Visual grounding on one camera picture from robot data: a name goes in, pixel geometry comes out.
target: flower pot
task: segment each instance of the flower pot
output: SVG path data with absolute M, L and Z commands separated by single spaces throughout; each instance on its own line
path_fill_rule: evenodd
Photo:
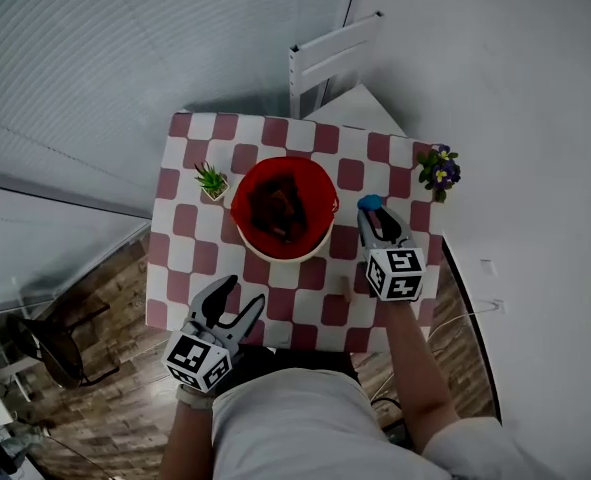
M 219 201 L 219 200 L 220 200 L 222 197 L 224 197 L 224 194 L 226 194 L 226 192 L 227 192 L 227 191 L 228 191 L 228 189 L 229 189 L 229 185 L 228 185 L 228 182 L 227 182 L 226 180 L 224 180 L 224 185 L 225 185 L 225 187 L 224 187 L 224 190 L 222 190 L 222 191 L 221 191 L 221 192 L 220 192 L 220 193 L 217 195 L 217 197 L 213 197 L 213 196 L 212 196 L 212 195 L 211 195 L 211 194 L 208 192 L 208 190 L 205 190 L 205 189 L 203 189 L 203 188 L 202 188 L 202 191 L 203 191 L 203 192 L 204 192 L 204 193 L 205 193 L 205 194 L 208 196 L 208 198 L 209 198 L 211 201 L 213 201 L 213 202 L 216 202 L 216 201 Z

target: purple flowers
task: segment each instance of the purple flowers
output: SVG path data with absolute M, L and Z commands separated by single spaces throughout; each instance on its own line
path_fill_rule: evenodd
M 451 152 L 451 148 L 444 144 L 437 151 L 431 149 L 428 155 L 423 152 L 417 154 L 417 161 L 423 167 L 419 181 L 426 183 L 425 188 L 434 192 L 438 203 L 443 203 L 446 191 L 462 179 L 461 169 L 455 163 L 457 157 L 458 154 Z

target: wooden floor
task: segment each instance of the wooden floor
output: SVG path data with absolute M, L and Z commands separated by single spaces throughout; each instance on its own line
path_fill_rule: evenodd
M 160 363 L 167 331 L 144 325 L 147 239 L 128 246 L 75 286 L 57 316 L 73 322 L 101 306 L 111 309 L 75 331 L 91 378 L 121 363 L 119 373 L 101 384 L 77 391 L 60 389 L 43 366 L 25 377 L 34 401 L 26 403 L 16 388 L 6 397 L 9 410 L 31 423 L 48 421 L 54 439 L 81 453 L 111 476 L 125 480 L 157 478 L 159 463 L 175 411 L 175 381 Z M 446 262 L 442 264 L 439 305 L 434 327 L 465 309 Z M 429 344 L 462 416 L 494 415 L 488 379 L 468 318 L 441 328 Z M 372 396 L 390 377 L 386 354 L 355 354 L 354 364 Z M 379 396 L 396 397 L 392 382 Z M 375 406 L 380 424 L 399 418 L 394 405 Z M 26 427 L 14 423 L 21 434 Z M 73 451 L 46 440 L 31 450 L 45 474 L 53 478 L 105 478 L 97 467 Z

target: checkered tablecloth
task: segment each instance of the checkered tablecloth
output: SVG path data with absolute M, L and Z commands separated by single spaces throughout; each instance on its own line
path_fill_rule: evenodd
M 430 144 L 365 130 L 235 114 L 173 116 L 157 188 L 149 246 L 146 323 L 179 329 L 192 297 L 212 281 L 237 274 L 226 312 L 264 293 L 266 308 L 247 343 L 276 348 L 386 351 L 383 305 L 369 296 L 357 231 L 357 201 L 365 194 L 407 220 L 424 250 L 422 295 L 411 305 L 425 335 L 433 318 L 441 228 L 431 224 L 432 194 L 417 181 L 419 151 Z M 268 263 L 246 249 L 230 215 L 237 186 L 260 160 L 304 156 L 333 180 L 340 208 L 330 240 L 301 264 Z M 195 164 L 208 161 L 230 189 L 213 203 L 195 181 Z M 345 301 L 340 278 L 354 291 Z

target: blue cap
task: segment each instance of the blue cap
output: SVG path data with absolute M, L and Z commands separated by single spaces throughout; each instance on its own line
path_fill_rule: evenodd
M 379 210 L 384 204 L 384 200 L 377 194 L 369 194 L 357 201 L 357 208 L 364 211 Z

